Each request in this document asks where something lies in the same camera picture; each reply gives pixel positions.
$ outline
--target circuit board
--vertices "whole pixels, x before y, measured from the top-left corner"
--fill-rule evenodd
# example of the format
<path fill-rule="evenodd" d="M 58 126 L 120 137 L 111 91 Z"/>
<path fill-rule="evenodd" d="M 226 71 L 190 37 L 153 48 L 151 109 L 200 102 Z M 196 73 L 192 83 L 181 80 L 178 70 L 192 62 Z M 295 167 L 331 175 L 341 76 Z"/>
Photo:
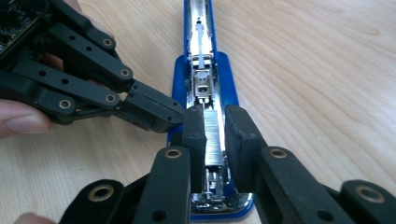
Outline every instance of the circuit board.
<path fill-rule="evenodd" d="M 46 11 L 47 1 L 0 0 L 0 55 Z"/>

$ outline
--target human hand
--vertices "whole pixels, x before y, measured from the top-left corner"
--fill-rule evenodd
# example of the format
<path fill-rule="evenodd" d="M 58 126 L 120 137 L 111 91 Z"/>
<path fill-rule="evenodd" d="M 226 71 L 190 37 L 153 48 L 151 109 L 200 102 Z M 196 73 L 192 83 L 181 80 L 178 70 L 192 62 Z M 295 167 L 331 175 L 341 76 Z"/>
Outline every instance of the human hand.
<path fill-rule="evenodd" d="M 55 224 L 55 222 L 44 217 L 38 217 L 33 213 L 21 215 L 14 224 Z"/>
<path fill-rule="evenodd" d="M 74 10 L 82 12 L 78 0 L 64 1 Z M 97 29 L 109 34 L 106 28 L 98 22 L 93 20 L 91 22 Z M 41 62 L 60 70 L 63 69 L 62 60 L 48 54 Z M 20 102 L 0 99 L 0 138 L 15 134 L 46 133 L 50 125 L 50 119 L 41 111 Z"/>

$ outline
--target wooden table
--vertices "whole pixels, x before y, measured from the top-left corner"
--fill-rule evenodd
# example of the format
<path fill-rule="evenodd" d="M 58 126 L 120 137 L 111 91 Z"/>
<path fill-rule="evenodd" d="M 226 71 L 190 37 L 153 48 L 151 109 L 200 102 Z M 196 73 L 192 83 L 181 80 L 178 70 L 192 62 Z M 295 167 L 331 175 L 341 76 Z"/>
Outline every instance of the wooden table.
<path fill-rule="evenodd" d="M 396 195 L 396 3 L 213 0 L 218 48 L 242 107 L 267 143 L 290 149 L 321 183 L 372 181 Z M 81 0 L 118 41 L 134 77 L 171 94 L 183 53 L 183 1 Z M 117 118 L 0 140 L 0 222 L 60 220 L 89 183 L 149 172 L 165 134 Z M 241 223 L 259 223 L 253 212 Z"/>

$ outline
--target fingertip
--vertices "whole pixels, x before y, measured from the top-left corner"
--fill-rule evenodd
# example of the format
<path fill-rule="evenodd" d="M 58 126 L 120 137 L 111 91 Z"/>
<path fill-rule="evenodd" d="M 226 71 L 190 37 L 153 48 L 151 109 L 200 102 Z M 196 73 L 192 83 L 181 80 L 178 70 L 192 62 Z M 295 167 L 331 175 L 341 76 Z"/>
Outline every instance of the fingertip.
<path fill-rule="evenodd" d="M 0 136 L 16 133 L 47 133 L 50 119 L 38 109 L 20 102 L 0 100 Z"/>
<path fill-rule="evenodd" d="M 44 217 L 38 217 L 34 213 L 25 213 L 18 217 L 14 224 L 55 224 L 55 222 Z"/>

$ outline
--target metal screw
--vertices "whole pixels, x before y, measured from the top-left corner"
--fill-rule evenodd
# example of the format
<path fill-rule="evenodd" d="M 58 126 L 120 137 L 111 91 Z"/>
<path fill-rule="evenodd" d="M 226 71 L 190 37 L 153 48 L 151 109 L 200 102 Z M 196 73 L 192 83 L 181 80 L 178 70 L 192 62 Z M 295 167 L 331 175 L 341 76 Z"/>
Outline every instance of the metal screw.
<path fill-rule="evenodd" d="M 116 97 L 113 94 L 109 94 L 106 96 L 106 101 L 108 101 L 109 103 L 113 103 L 116 101 Z"/>
<path fill-rule="evenodd" d="M 107 200 L 113 195 L 114 193 L 114 188 L 111 185 L 104 184 L 104 185 L 99 185 L 93 188 L 89 195 L 88 198 L 90 199 L 91 202 L 94 203 L 99 203 L 104 200 Z"/>
<path fill-rule="evenodd" d="M 70 106 L 72 106 L 72 103 L 68 100 L 62 100 L 61 102 L 59 102 L 59 107 L 61 109 L 68 109 L 70 108 Z"/>
<path fill-rule="evenodd" d="M 272 149 L 270 151 L 271 156 L 278 158 L 278 159 L 285 159 L 288 156 L 288 153 L 286 153 L 284 150 L 282 149 Z"/>
<path fill-rule="evenodd" d="M 128 77 L 129 76 L 129 70 L 126 69 L 126 68 L 122 69 L 120 73 L 121 73 L 121 75 L 123 77 Z"/>
<path fill-rule="evenodd" d="M 111 46 L 113 44 L 113 41 L 111 41 L 110 39 L 104 39 L 103 44 L 106 46 Z"/>
<path fill-rule="evenodd" d="M 385 201 L 384 195 L 382 195 L 376 189 L 360 185 L 357 186 L 355 190 L 359 194 L 359 196 L 371 203 L 383 203 Z"/>
<path fill-rule="evenodd" d="M 165 152 L 165 156 L 169 159 L 175 159 L 181 156 L 181 151 L 179 149 L 171 148 Z"/>

